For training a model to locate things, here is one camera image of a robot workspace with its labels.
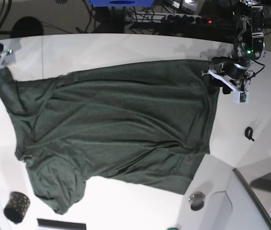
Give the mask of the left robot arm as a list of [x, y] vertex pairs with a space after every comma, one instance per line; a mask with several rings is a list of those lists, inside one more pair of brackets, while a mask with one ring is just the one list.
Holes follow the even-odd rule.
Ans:
[[[105, 19], [97, 19], [101, 24], [110, 25], [112, 29], [116, 26], [122, 28], [123, 23], [127, 23], [127, 16], [131, 18], [130, 23], [133, 23], [136, 28], [143, 30], [143, 26], [148, 23], [151, 24], [153, 32], [172, 33], [172, 34], [186, 34], [187, 24], [195, 25], [211, 25], [219, 26], [223, 28], [225, 23], [229, 23], [229, 27], [235, 27], [234, 48], [230, 57], [213, 57], [212, 67], [209, 70], [203, 72], [203, 74], [210, 74], [214, 79], [223, 83], [223, 93], [233, 92], [233, 101], [237, 104], [248, 103], [249, 92], [247, 91], [247, 83], [251, 81], [265, 66], [258, 63], [258, 60], [262, 57], [265, 49], [264, 33], [263, 33], [263, 5], [259, 4], [260, 1], [241, 0], [234, 5], [232, 10], [232, 20], [229, 19], [224, 22], [219, 21], [221, 18], [202, 18], [193, 17], [183, 14], [182, 16], [170, 13], [165, 16], [161, 16], [161, 19], [156, 18], [156, 14], [151, 9], [152, 13], [140, 14], [135, 11], [135, 8], [130, 8], [129, 5], [122, 5], [121, 13], [115, 15], [116, 8], [114, 6], [108, 7], [105, 13], [108, 16]], [[0, 22], [0, 28], [7, 18], [12, 6], [12, 0], [8, 1], [6, 12]], [[43, 35], [44, 29], [42, 22], [38, 19], [27, 16], [21, 18], [16, 22], [11, 31], [7, 31], [6, 34], [14, 35], [16, 37], [37, 36]], [[4, 50], [4, 45], [0, 44], [0, 68], [3, 60], [7, 55], [12, 53], [11, 49]], [[248, 69], [251, 65], [251, 61], [263, 65], [262, 69], [255, 73], [248, 73]]]

